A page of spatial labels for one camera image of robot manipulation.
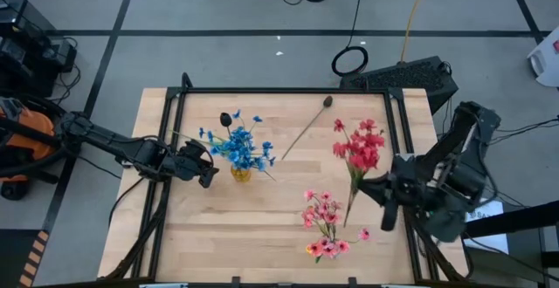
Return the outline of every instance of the glass vase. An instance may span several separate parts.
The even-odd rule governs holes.
[[[235,169],[231,166],[231,174],[236,182],[249,182],[251,180],[251,170]]]

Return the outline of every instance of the flower bouquet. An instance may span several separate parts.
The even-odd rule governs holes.
[[[381,136],[383,130],[378,134],[373,134],[374,129],[376,129],[376,126],[373,120],[363,120],[359,124],[359,130],[355,130],[351,136],[348,136],[342,121],[339,119],[335,121],[334,131],[343,132],[347,143],[341,144],[336,142],[333,147],[334,155],[345,160],[349,176],[351,177],[348,208],[346,209],[346,216],[343,221],[344,227],[348,222],[351,205],[359,191],[358,184],[371,168],[376,168],[376,164],[380,159],[378,148],[384,147],[384,138]]]
[[[370,234],[366,228],[361,229],[357,240],[353,242],[337,237],[335,225],[340,220],[337,210],[342,209],[342,204],[332,200],[329,192],[323,192],[318,197],[313,190],[308,190],[305,192],[305,198],[307,202],[314,200],[314,205],[308,206],[301,214],[305,227],[310,228],[316,224],[322,233],[319,241],[307,246],[307,253],[314,257],[315,263],[319,263],[323,256],[336,258],[342,253],[349,252],[350,243],[369,240]]]
[[[229,126],[232,124],[232,118],[240,120],[243,126],[237,127],[231,131]],[[272,143],[269,141],[263,142],[262,151],[257,153],[257,147],[252,140],[252,130],[257,123],[262,122],[262,119],[258,115],[254,116],[252,118],[254,121],[252,127],[250,130],[246,131],[245,122],[243,118],[241,118],[240,109],[232,115],[232,118],[228,113],[221,113],[219,117],[221,125],[227,128],[229,134],[228,139],[216,136],[212,131],[206,132],[200,127],[200,138],[203,138],[206,134],[208,141],[205,143],[211,146],[210,153],[212,155],[221,155],[231,162],[231,173],[238,182],[248,182],[251,178],[251,169],[253,168],[266,173],[273,179],[266,171],[266,164],[273,167],[276,159],[270,155],[273,148]]]

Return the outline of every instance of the orange object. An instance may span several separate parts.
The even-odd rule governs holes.
[[[54,135],[54,125],[47,116],[42,113],[31,111],[24,106],[17,107],[21,108],[21,111],[18,113],[17,117],[12,117],[13,120],[16,120],[24,126],[34,128],[42,133]],[[0,117],[9,118],[6,117],[6,114],[1,107]],[[8,136],[10,136],[10,138],[5,143],[5,146],[13,147],[15,149],[30,149],[32,151],[32,158],[34,161],[43,159],[54,153],[54,147],[48,146],[40,141],[35,141],[20,134],[10,134]],[[11,178],[0,178],[0,182],[19,182],[26,180],[27,177],[25,175],[16,175]]]

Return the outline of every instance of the wooden tabletop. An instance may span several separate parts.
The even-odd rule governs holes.
[[[162,117],[165,89],[145,89],[133,136],[157,134]],[[264,122],[253,130],[257,145],[271,141],[278,159],[305,125],[318,113],[323,94],[195,94],[186,97],[181,133],[197,137],[198,128],[226,135],[220,126],[221,112],[242,109],[245,121],[259,115]],[[330,283],[343,284],[356,277],[360,284],[413,284],[404,220],[400,214],[391,232],[380,230],[383,209],[363,194],[355,199],[348,226],[338,233],[348,240],[367,227],[372,241],[352,244],[349,253],[318,264],[305,248],[320,237],[316,228],[302,226],[301,211],[307,206],[303,192],[328,190],[345,202],[349,174],[344,162],[332,155],[332,145],[343,141],[333,130],[334,120],[343,119],[347,129],[360,120],[373,119],[385,131],[386,145],[380,151],[378,169],[368,176],[385,173],[392,161],[386,111],[380,95],[336,94],[334,104],[301,137],[284,161],[269,173],[254,172],[248,183],[235,182],[230,163],[216,157],[220,172],[209,189],[197,181],[172,182],[157,281],[231,282],[240,276],[244,283]],[[427,152],[437,141],[424,90],[404,90],[411,136],[417,154]],[[404,138],[397,119],[399,145]],[[138,179],[135,170],[125,170],[120,193]],[[148,184],[144,182],[123,199],[114,213],[99,275],[108,274],[125,256],[138,236]],[[147,274],[151,241],[144,252],[142,275]],[[446,243],[442,252],[458,272],[467,273],[461,242]],[[425,260],[420,257],[424,278]]]

